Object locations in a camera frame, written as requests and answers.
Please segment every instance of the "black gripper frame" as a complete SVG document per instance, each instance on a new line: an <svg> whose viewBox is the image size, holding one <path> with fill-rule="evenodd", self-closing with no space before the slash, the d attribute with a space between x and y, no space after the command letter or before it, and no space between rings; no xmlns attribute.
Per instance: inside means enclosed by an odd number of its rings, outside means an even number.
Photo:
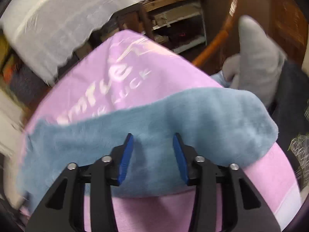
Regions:
<svg viewBox="0 0 309 232"><path fill-rule="evenodd" d="M217 183L222 189L222 231L281 231L267 203L238 165L217 166L198 156L179 133L174 135L173 146L182 178L188 186L196 186L189 232L216 231Z"/></svg>
<svg viewBox="0 0 309 232"><path fill-rule="evenodd" d="M104 159L105 156L91 165L79 167L70 163L37 206L25 232L84 232L85 183L91 184L92 232L118 232L110 186L119 186L124 180L120 167L124 154L130 160L132 139L133 136L128 134L123 145L113 148L111 161Z"/></svg>

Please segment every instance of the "wooden furniture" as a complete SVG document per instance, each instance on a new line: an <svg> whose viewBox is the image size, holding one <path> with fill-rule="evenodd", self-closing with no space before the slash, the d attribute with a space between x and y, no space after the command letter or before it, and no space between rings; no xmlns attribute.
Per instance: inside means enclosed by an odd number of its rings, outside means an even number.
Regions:
<svg viewBox="0 0 309 232"><path fill-rule="evenodd" d="M108 24L111 24L112 29L106 37L102 38L102 29ZM142 3L136 3L125 9L117 11L111 16L109 22L106 23L106 25L104 25L100 30L95 31L91 34L88 41L93 49L98 47L104 41L104 39L107 39L108 37L115 34L117 31L122 31L124 29L130 29L139 33L142 30L145 30L146 36L154 40L151 22L146 14L146 9Z"/></svg>
<svg viewBox="0 0 309 232"><path fill-rule="evenodd" d="M115 13L117 29L99 37L104 41L115 32L131 29L179 54L206 43L205 25L199 0L145 1Z"/></svg>
<svg viewBox="0 0 309 232"><path fill-rule="evenodd" d="M217 36L229 14L231 0L204 0L203 10L206 20L206 35L211 43L203 51L207 55L198 67L207 74L218 72L229 56L239 53L238 18L241 15L253 17L283 50L288 58L300 66L305 55L308 39L308 23L294 0L239 0L235 12L234 25L228 37L221 33ZM215 45L214 39L223 39Z"/></svg>
<svg viewBox="0 0 309 232"><path fill-rule="evenodd" d="M205 50L192 62L195 66L201 67L205 61L207 61L211 55L213 55L218 48L227 40L230 30L232 29L236 20L236 10L239 0L231 0L230 9L223 23L222 29L211 41L211 43L205 48Z"/></svg>

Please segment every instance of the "white logo on towel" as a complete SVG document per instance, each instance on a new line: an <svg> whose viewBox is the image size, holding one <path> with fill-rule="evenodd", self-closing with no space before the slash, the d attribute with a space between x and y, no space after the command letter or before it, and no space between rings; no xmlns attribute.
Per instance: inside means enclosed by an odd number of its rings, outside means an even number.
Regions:
<svg viewBox="0 0 309 232"><path fill-rule="evenodd" d="M126 64L113 65L109 68L109 77L117 82L123 81L132 71L133 67L127 68Z"/></svg>
<svg viewBox="0 0 309 232"><path fill-rule="evenodd" d="M104 107L99 107L98 108L98 110L97 110L97 112L94 112L93 114L92 114L92 116L93 117L95 117L95 116L101 116L101 115L103 115L103 114L105 114L105 113L107 113L106 112L106 110L105 110L105 106Z"/></svg>
<svg viewBox="0 0 309 232"><path fill-rule="evenodd" d="M146 79L146 76L151 72L151 70L145 69L139 72L139 75L142 77L143 80Z"/></svg>
<svg viewBox="0 0 309 232"><path fill-rule="evenodd" d="M139 87L139 85L142 83L141 81L139 81L137 84L135 82L136 78L132 79L132 81L130 82L130 88L131 89L136 89L137 87Z"/></svg>
<svg viewBox="0 0 309 232"><path fill-rule="evenodd" d="M112 81L109 80L109 83L106 85L104 84L104 79L102 79L99 83L100 86L100 92L104 95L106 95L109 92L109 88L111 88Z"/></svg>
<svg viewBox="0 0 309 232"><path fill-rule="evenodd" d="M94 92L95 92L95 82L93 82L88 89L86 90L85 96L88 99L88 102L90 104L90 106L94 106L95 105L95 97L94 97Z"/></svg>

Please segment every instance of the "white fabric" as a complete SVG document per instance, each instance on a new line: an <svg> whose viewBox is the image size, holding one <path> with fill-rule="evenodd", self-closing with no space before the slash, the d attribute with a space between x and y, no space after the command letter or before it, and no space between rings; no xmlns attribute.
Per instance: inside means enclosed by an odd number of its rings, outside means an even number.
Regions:
<svg viewBox="0 0 309 232"><path fill-rule="evenodd" d="M12 0L0 19L21 59L52 82L94 29L111 15L142 0Z"/></svg>
<svg viewBox="0 0 309 232"><path fill-rule="evenodd" d="M293 220L301 206L302 203L299 197L299 188L295 182L275 212L275 217L280 225L281 231L283 231Z"/></svg>

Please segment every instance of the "dark fabric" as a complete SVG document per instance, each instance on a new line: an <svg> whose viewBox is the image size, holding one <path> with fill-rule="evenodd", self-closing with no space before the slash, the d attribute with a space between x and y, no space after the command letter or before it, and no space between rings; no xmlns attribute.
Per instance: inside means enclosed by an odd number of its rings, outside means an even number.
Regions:
<svg viewBox="0 0 309 232"><path fill-rule="evenodd" d="M74 68L78 61L78 56L75 52L73 52L72 57L67 60L65 66L62 66L58 69L58 80L62 79L72 68Z"/></svg>
<svg viewBox="0 0 309 232"><path fill-rule="evenodd" d="M41 97L48 85L28 66L22 65L20 70L13 75L9 87L21 102L30 106L33 101Z"/></svg>
<svg viewBox="0 0 309 232"><path fill-rule="evenodd" d="M305 117L305 111L309 107L308 99L309 77L296 63L285 61L275 95L272 118L279 129L277 143L288 157L300 188L303 185L302 176L299 175L300 164L289 146L298 135L309 133L309 122Z"/></svg>

